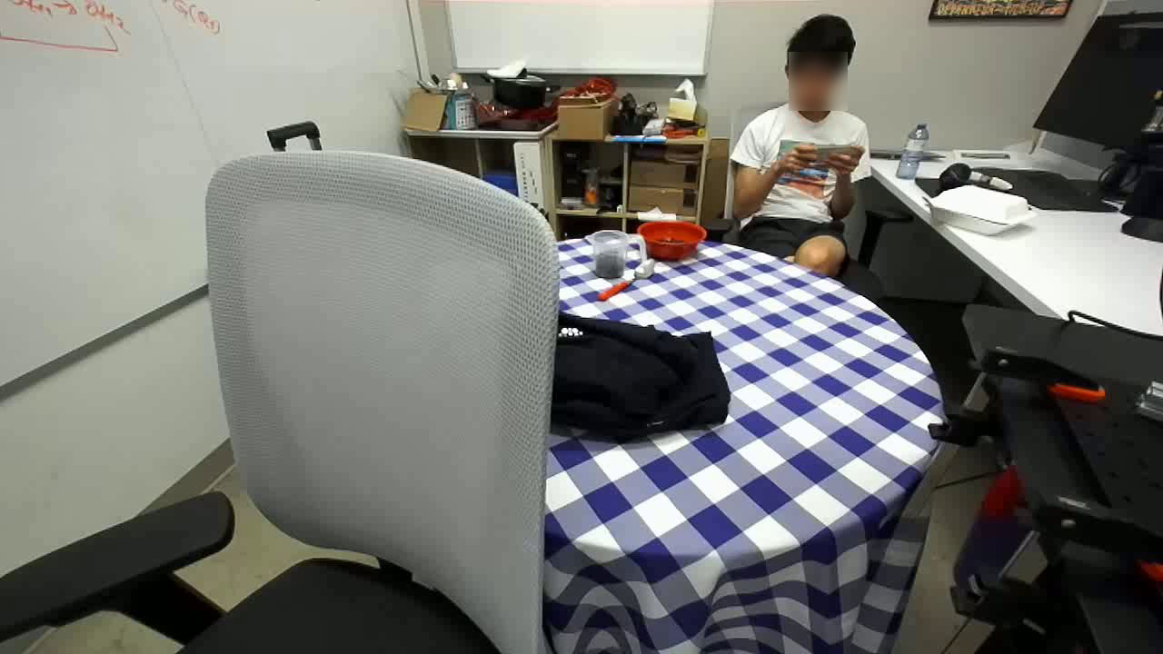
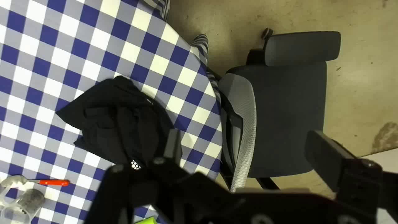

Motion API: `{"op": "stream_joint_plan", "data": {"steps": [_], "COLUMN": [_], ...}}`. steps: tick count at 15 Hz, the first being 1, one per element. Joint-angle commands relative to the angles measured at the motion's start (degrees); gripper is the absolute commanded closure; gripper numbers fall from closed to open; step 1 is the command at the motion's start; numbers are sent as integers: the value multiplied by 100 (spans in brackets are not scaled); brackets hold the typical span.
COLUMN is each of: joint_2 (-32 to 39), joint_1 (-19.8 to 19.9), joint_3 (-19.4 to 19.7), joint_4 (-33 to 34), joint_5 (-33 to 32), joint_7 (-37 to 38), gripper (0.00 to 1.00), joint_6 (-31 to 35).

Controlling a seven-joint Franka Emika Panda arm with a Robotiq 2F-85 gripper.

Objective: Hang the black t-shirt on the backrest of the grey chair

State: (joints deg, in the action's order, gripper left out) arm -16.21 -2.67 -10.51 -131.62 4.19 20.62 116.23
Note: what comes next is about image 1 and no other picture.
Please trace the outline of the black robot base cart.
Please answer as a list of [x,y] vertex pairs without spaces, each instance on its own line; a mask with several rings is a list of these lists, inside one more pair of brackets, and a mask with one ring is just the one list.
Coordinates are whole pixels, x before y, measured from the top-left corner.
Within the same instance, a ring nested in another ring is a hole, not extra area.
[[973,387],[932,430],[994,444],[950,564],[978,654],[1163,654],[1163,340],[971,307]]

